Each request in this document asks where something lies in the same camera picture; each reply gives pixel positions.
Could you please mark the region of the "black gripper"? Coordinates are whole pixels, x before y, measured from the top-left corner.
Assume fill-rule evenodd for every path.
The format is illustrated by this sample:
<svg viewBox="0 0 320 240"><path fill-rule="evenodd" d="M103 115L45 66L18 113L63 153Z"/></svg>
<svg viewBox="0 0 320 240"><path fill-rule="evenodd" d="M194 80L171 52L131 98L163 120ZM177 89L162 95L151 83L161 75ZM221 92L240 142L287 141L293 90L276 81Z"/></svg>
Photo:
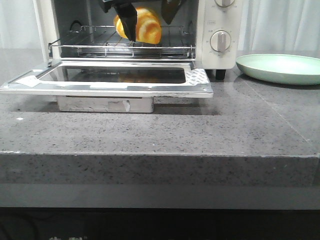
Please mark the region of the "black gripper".
<svg viewBox="0 0 320 240"><path fill-rule="evenodd" d="M123 26L126 37L136 41L136 25L137 11L133 3L137 0L98 0L97 3L104 13L107 13L111 8L114 8ZM180 7L185 3L184 0L162 0L161 1L161 16L163 20L170 25L177 14Z"/></svg>

